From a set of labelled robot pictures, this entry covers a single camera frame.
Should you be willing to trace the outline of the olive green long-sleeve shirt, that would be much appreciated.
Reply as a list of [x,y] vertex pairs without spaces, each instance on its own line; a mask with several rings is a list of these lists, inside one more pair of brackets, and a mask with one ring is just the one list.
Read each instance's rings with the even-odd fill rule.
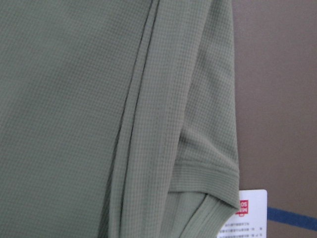
[[1,237],[216,237],[234,87],[229,0],[1,1]]

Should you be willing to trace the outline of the white shirt hang tag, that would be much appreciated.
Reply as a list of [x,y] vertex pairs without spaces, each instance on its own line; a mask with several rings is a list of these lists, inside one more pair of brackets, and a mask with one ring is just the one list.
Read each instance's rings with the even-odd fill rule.
[[239,191],[240,210],[220,229],[218,238],[265,238],[267,235],[267,191]]

